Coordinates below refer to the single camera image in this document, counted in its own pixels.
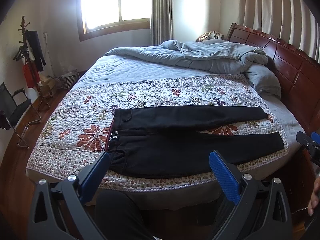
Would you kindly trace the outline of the person right hand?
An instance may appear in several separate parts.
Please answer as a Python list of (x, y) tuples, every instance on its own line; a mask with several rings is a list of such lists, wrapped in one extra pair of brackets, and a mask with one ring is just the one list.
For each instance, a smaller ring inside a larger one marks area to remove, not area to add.
[(310, 216), (313, 215), (315, 208), (317, 207), (318, 203), (319, 203), (319, 197), (318, 197), (318, 193), (319, 193), (319, 185), (320, 185), (320, 179), (319, 177), (316, 178), (315, 182), (314, 182), (314, 187), (313, 187), (313, 191), (310, 197), (310, 201), (308, 204), (308, 214)]

